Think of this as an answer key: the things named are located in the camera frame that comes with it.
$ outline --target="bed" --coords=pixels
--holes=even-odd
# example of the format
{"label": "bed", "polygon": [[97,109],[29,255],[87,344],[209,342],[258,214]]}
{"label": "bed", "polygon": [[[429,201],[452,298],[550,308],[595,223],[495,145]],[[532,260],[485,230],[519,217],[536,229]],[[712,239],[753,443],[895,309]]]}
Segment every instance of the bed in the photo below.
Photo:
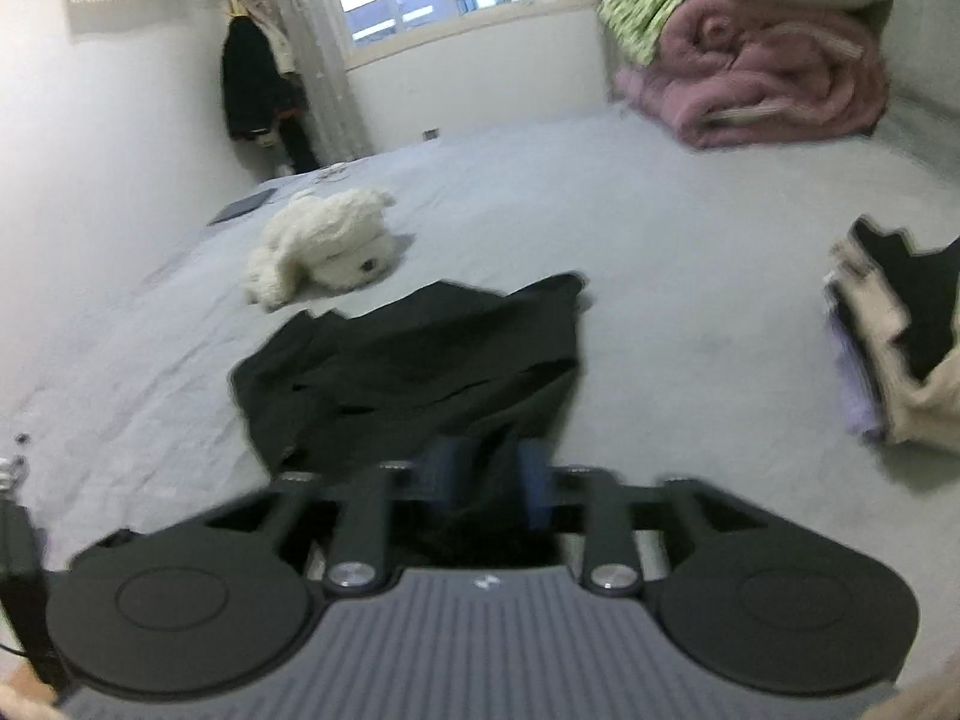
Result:
{"label": "bed", "polygon": [[206,229],[47,351],[11,426],[32,437],[24,502],[48,565],[266,482],[227,374],[295,312],[361,314],[441,278],[511,292],[581,271],[584,376],[558,464],[701,476],[889,563],[923,615],[907,677],[960,646],[960,460],[845,434],[822,297],[827,249],[857,215],[941,245],[960,232],[954,186],[866,139],[697,153],[619,108],[440,139],[322,184],[394,193],[398,269],[265,314],[243,300],[246,256],[312,181],[270,182],[269,204]]}

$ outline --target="white wall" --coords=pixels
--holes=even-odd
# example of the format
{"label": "white wall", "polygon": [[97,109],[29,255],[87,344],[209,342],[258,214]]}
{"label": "white wall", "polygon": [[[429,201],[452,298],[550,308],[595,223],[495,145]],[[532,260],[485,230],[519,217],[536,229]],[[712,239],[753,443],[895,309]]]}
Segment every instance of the white wall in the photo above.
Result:
{"label": "white wall", "polygon": [[486,26],[349,72],[378,151],[606,103],[592,8]]}
{"label": "white wall", "polygon": [[261,180],[224,130],[225,34],[206,0],[0,0],[4,394],[42,338]]}
{"label": "white wall", "polygon": [[894,0],[883,36],[897,81],[960,110],[960,0]]}

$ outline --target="cable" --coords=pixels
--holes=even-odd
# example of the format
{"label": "cable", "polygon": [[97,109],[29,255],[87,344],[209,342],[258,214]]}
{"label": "cable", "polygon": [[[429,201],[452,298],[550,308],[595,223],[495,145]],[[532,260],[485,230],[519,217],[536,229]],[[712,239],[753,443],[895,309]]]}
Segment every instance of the cable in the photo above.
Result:
{"label": "cable", "polygon": [[0,644],[0,650],[3,650],[5,653],[10,653],[11,655],[16,655],[18,658],[29,657],[23,650],[14,650],[13,647],[8,647],[6,644]]}

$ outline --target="plush dog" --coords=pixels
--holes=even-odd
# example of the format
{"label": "plush dog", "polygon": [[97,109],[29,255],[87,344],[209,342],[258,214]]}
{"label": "plush dog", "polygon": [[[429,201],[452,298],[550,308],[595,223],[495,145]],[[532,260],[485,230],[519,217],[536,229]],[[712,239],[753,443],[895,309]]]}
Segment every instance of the plush dog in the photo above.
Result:
{"label": "plush dog", "polygon": [[267,224],[247,263],[248,300],[275,311],[304,281],[342,292],[377,279],[397,255],[383,209],[385,191],[351,189],[321,197],[296,193]]}

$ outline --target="pink blanket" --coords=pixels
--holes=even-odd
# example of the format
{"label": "pink blanket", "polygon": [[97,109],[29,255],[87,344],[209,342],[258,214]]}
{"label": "pink blanket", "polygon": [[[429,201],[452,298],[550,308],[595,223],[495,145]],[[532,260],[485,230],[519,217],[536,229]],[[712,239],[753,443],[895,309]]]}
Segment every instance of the pink blanket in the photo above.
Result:
{"label": "pink blanket", "polygon": [[839,11],[773,0],[687,0],[647,68],[616,86],[690,146],[816,141],[863,132],[887,103],[877,39]]}

